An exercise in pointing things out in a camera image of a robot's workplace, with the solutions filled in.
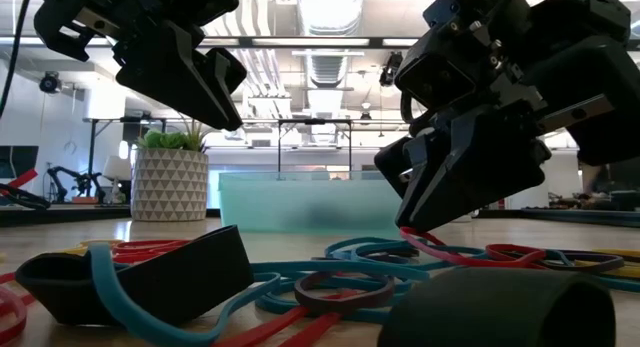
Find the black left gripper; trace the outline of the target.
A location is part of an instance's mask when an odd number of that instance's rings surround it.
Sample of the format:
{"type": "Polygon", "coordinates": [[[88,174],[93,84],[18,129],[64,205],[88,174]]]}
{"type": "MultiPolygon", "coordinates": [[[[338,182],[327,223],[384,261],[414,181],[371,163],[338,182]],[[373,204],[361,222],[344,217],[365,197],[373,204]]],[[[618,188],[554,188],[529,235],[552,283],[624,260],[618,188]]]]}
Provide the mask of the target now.
{"type": "Polygon", "coordinates": [[[231,94],[245,80],[227,49],[202,54],[192,36],[162,13],[168,0],[43,0],[34,16],[51,50],[85,62],[96,36],[116,41],[116,81],[210,127],[237,130],[242,118],[231,94]]]}

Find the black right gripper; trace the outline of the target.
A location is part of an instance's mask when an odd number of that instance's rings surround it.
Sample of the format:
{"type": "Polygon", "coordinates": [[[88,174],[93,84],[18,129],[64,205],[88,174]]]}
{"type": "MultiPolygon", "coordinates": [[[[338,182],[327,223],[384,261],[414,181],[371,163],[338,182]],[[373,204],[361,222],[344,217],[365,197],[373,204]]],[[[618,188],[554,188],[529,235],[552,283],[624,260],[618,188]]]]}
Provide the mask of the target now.
{"type": "Polygon", "coordinates": [[[567,129],[588,165],[638,156],[639,70],[620,42],[591,35],[528,53],[486,26],[475,33],[489,52],[478,109],[431,118],[449,151],[424,192],[426,227],[544,182],[548,132],[567,129]]]}

